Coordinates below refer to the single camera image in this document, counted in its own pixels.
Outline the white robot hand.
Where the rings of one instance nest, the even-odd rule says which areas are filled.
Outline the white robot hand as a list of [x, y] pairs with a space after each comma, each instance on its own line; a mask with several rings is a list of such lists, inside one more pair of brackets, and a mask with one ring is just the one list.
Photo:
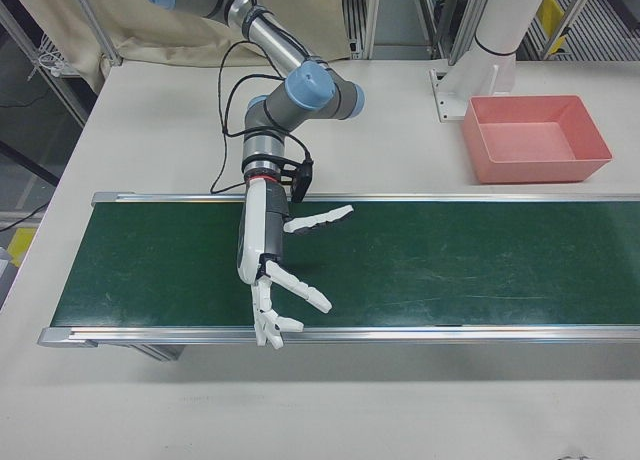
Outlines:
[[354, 212], [350, 205], [326, 213], [293, 218], [289, 215], [284, 187], [266, 176], [248, 180], [239, 227], [237, 271], [251, 288], [254, 330], [260, 346], [284, 345], [284, 332], [301, 332], [304, 324], [279, 315], [272, 307], [271, 287], [277, 284], [302, 298], [323, 313], [332, 304], [316, 288], [286, 271], [283, 257], [283, 235], [304, 233], [320, 225], [339, 221]]

